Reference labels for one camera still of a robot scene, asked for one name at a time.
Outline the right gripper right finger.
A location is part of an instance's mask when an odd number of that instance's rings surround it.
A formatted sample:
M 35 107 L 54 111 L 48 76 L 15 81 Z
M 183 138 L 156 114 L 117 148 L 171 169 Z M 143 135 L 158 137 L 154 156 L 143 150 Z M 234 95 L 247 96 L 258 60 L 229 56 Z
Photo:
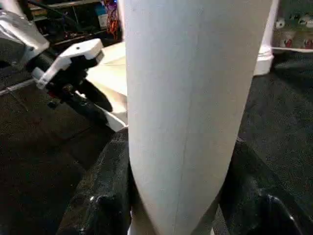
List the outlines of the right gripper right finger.
M 235 143 L 220 206 L 231 235 L 313 233 L 312 218 L 243 140 Z

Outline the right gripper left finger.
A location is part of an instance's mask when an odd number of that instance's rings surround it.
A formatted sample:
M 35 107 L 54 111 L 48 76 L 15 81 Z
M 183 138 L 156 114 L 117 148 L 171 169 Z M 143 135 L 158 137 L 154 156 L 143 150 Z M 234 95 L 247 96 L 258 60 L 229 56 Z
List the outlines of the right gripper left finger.
M 79 182 L 59 235 L 126 235 L 131 224 L 133 177 L 128 129 L 114 133 Z

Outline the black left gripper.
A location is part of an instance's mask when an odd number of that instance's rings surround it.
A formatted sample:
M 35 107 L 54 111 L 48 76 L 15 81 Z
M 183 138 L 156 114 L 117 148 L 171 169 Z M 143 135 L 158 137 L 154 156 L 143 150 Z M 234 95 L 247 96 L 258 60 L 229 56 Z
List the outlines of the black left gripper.
M 87 70 L 97 64 L 95 58 L 71 58 L 69 66 L 60 69 L 45 88 L 94 124 L 120 125 L 114 115 L 100 107 L 101 92 L 87 80 Z

